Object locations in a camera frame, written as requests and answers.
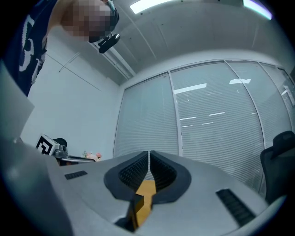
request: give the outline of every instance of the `fluorescent light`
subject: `fluorescent light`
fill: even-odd
[[[188,120],[188,119],[193,119],[193,118],[197,118],[197,117],[194,116],[194,117],[182,118],[182,119],[179,119],[179,120]]]
[[[212,124],[213,122],[209,122],[209,123],[203,123],[203,124]]]
[[[211,114],[209,116],[215,116],[215,115],[220,115],[220,114],[224,114],[225,112],[220,112],[220,113],[215,113],[215,114]]]
[[[234,83],[250,83],[251,79],[232,79],[230,84]]]
[[[174,94],[179,94],[179,93],[184,93],[184,92],[188,92],[191,90],[195,90],[195,89],[202,89],[202,88],[206,88],[207,84],[203,83],[203,84],[198,84],[198,85],[194,85],[194,86],[190,86],[190,87],[186,87],[186,88],[181,88],[181,89],[176,89],[174,90]]]
[[[137,14],[155,5],[169,2],[172,0],[140,0],[130,6],[131,10]]]
[[[244,3],[245,7],[250,8],[253,11],[264,16],[265,18],[271,20],[272,14],[267,9],[265,9],[263,6],[259,5],[258,3],[254,2],[252,0],[244,0],[243,3]]]

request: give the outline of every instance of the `dark blue t-shirt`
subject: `dark blue t-shirt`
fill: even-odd
[[[10,75],[28,96],[41,70],[46,48],[42,41],[57,0],[40,0],[20,24],[6,49],[3,62]]]

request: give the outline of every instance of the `ceiling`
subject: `ceiling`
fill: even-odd
[[[279,53],[274,47],[279,37],[274,34],[275,21],[245,9],[242,0],[175,0],[134,14],[130,5],[137,1],[114,0],[120,15],[114,33],[121,35],[114,48],[135,73],[180,54],[208,49],[249,49],[273,57]],[[89,45],[84,50],[95,51]],[[92,64],[107,62],[99,54],[91,57]],[[108,77],[117,84],[126,81],[119,73]]]

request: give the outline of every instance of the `person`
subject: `person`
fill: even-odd
[[[118,21],[111,0],[39,0],[17,28],[3,63],[28,96],[43,67],[47,36],[53,27],[61,26],[71,36],[96,42],[110,34]]]

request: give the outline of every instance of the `black slot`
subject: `black slot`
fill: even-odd
[[[230,189],[222,189],[216,194],[240,227],[255,218],[250,209]]]
[[[78,178],[78,177],[83,176],[83,175],[87,175],[87,173],[86,173],[85,171],[78,171],[78,172],[74,172],[74,173],[66,174],[66,175],[65,175],[65,178],[66,178],[67,180],[69,180],[69,179]]]

